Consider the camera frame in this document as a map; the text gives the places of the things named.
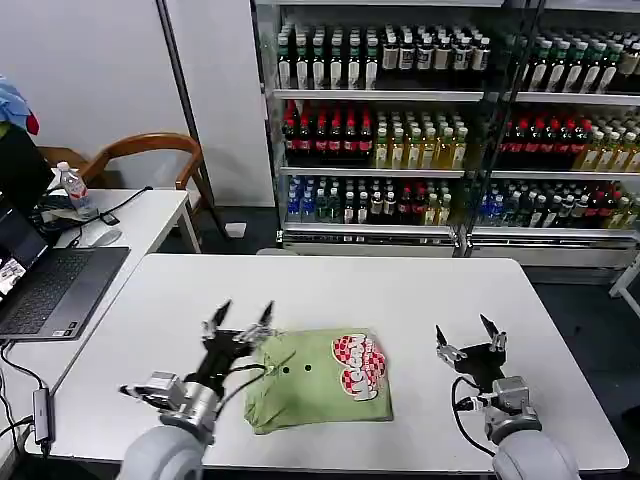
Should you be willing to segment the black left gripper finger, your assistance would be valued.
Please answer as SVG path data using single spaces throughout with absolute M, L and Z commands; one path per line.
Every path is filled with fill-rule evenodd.
M 232 304 L 232 300 L 227 300 L 224 304 L 219 306 L 214 312 L 213 316 L 203 323 L 203 331 L 202 331 L 202 341 L 213 340 L 216 336 L 216 333 L 223 323 L 228 310 Z
M 272 328 L 274 302 L 270 301 L 265 307 L 259 320 L 244 331 L 237 333 L 233 340 L 239 344 L 257 346 L 274 334 Z

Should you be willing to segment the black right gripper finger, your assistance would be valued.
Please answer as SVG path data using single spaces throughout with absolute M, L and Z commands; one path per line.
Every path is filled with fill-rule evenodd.
M 489 350 L 491 352 L 504 353 L 506 350 L 507 334 L 505 331 L 500 331 L 495 323 L 489 320 L 485 315 L 481 314 L 480 319 L 491 339 Z
M 450 345 L 441 328 L 436 326 L 436 353 L 443 361 L 461 361 L 467 358 L 467 354 Z

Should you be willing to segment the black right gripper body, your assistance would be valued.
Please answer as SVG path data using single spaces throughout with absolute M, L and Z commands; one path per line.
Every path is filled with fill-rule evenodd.
M 491 393 L 493 382 L 503 379 L 502 366 L 505 364 L 504 350 L 491 350 L 490 343 L 477 344 L 461 349 L 454 370 L 469 375 L 481 393 Z

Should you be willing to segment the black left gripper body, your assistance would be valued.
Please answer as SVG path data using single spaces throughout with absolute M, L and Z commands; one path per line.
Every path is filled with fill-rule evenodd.
M 210 389 L 221 389 L 233 364 L 253 353 L 255 346 L 237 330 L 218 330 L 214 337 L 205 339 L 206 354 L 196 370 L 196 382 Z

